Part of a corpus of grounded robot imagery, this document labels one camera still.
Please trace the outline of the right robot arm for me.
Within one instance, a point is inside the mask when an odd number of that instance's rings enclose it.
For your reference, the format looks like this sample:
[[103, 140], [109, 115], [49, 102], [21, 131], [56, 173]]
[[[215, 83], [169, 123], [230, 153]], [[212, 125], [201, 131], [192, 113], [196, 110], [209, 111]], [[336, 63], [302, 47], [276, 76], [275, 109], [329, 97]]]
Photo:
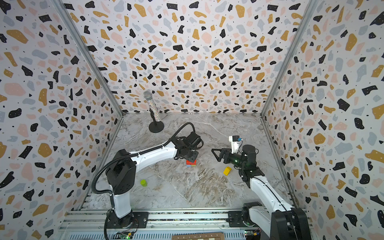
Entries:
[[260, 199], [243, 205], [242, 221], [245, 225], [258, 226], [270, 240], [312, 239], [305, 211], [285, 201], [257, 166], [259, 150], [245, 145], [240, 154], [231, 149], [212, 149], [211, 152], [218, 162], [234, 165], [242, 181]]

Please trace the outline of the yellow block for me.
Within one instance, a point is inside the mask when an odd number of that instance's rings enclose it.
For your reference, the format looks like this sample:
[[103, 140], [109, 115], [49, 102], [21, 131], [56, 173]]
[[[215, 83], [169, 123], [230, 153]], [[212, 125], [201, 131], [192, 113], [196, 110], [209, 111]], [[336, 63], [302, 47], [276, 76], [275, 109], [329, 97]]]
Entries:
[[223, 171], [223, 174], [224, 174], [225, 176], [228, 176], [228, 175], [231, 173], [231, 171], [232, 171], [232, 168], [230, 168], [230, 167], [226, 167], [226, 168], [224, 169], [224, 171]]

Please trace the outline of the lime green round block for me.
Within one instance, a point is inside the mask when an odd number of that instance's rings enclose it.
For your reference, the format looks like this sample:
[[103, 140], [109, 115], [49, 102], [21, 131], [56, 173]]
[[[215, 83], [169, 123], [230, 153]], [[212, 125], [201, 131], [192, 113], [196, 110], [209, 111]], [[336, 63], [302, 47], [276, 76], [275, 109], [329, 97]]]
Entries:
[[147, 185], [148, 185], [148, 183], [147, 183], [147, 181], [146, 180], [141, 180], [141, 185], [143, 186], [143, 187], [146, 187]]

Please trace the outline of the red block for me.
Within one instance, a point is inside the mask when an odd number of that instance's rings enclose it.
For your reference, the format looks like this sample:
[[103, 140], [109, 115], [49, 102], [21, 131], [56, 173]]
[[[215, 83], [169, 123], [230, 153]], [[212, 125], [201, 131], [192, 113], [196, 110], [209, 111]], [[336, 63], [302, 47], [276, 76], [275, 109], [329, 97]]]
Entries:
[[190, 162], [190, 161], [186, 160], [186, 165], [187, 166], [195, 166], [196, 164], [197, 164], [197, 161]]

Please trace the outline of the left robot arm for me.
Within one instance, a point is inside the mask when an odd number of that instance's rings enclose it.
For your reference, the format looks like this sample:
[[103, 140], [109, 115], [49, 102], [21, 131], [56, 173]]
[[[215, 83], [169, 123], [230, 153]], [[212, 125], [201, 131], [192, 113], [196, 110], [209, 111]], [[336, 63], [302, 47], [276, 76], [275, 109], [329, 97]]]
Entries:
[[187, 137], [172, 136], [165, 143], [138, 151], [122, 149], [106, 163], [92, 181], [92, 192], [108, 194], [111, 208], [106, 216], [106, 226], [110, 228], [131, 228], [139, 225], [131, 204], [131, 192], [137, 183], [136, 175], [142, 170], [164, 160], [186, 160], [195, 162], [204, 141], [195, 132]]

